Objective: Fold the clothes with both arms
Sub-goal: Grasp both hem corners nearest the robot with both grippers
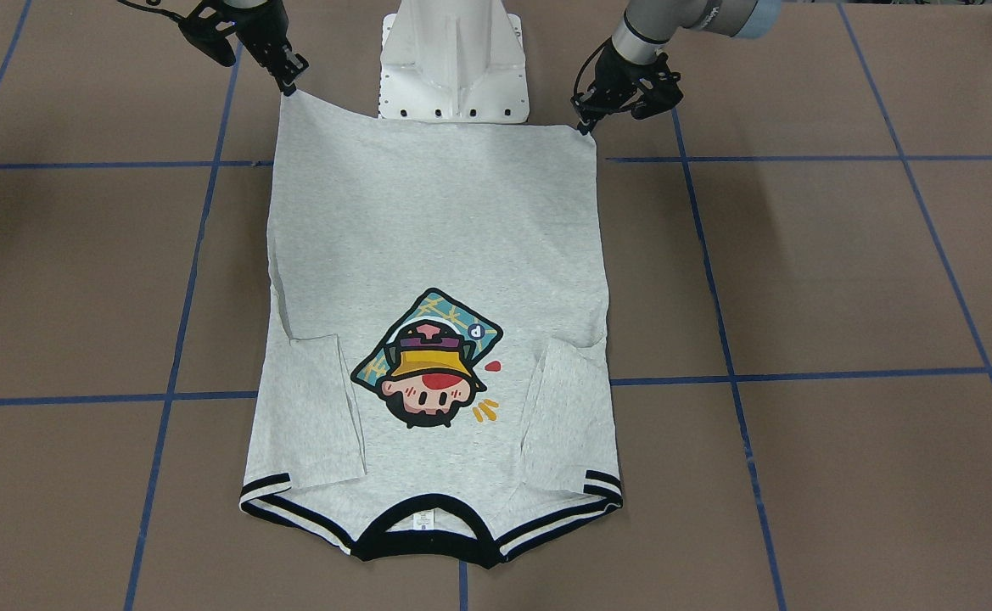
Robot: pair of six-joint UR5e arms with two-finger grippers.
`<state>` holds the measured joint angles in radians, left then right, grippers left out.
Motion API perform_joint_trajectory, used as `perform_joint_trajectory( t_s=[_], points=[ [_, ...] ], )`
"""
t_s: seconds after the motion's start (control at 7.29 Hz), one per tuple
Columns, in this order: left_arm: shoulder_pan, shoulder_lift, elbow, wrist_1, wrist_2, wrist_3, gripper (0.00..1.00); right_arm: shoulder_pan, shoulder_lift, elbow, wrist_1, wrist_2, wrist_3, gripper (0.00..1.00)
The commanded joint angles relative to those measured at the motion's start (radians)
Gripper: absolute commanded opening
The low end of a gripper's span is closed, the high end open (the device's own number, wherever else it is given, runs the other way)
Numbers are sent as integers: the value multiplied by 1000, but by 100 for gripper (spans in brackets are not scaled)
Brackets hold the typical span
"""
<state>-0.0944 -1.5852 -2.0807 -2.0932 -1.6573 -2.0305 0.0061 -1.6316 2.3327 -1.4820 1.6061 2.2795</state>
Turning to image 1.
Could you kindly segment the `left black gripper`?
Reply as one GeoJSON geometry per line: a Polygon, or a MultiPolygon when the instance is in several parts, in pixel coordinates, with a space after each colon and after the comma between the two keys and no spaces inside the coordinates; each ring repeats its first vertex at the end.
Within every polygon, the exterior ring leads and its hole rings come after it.
{"type": "MultiPolygon", "coordinates": [[[[651,64],[659,52],[663,51],[648,52],[647,64],[651,64]]],[[[640,97],[627,74],[628,67],[636,63],[625,59],[612,40],[599,48],[599,55],[594,65],[594,80],[587,92],[575,92],[570,98],[580,120],[576,129],[581,135],[591,134],[604,117],[631,111],[631,102],[640,97]]]]}

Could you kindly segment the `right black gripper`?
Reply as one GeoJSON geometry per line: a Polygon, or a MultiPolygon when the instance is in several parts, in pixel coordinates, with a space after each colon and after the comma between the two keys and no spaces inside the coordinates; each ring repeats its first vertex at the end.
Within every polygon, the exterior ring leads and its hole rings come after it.
{"type": "Polygon", "coordinates": [[[308,59],[294,53],[289,39],[289,16],[282,4],[260,4],[237,12],[237,38],[268,72],[283,96],[297,92],[295,80],[309,69],[308,59]]]}

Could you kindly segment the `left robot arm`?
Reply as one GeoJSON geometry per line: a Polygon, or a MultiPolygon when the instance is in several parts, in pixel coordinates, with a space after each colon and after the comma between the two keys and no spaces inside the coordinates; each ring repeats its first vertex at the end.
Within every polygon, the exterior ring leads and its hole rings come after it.
{"type": "Polygon", "coordinates": [[[771,30],[780,11],[779,1],[631,1],[574,80],[577,131],[589,135],[604,117],[644,120],[681,103],[681,74],[664,51],[676,31],[755,39],[771,30]]]}

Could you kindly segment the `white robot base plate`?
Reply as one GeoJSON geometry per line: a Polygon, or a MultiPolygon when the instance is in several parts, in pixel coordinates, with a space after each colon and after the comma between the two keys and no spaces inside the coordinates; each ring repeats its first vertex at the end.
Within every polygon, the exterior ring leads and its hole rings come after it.
{"type": "Polygon", "coordinates": [[[378,117],[525,123],[520,35],[520,18],[501,1],[402,1],[382,22],[378,117]]]}

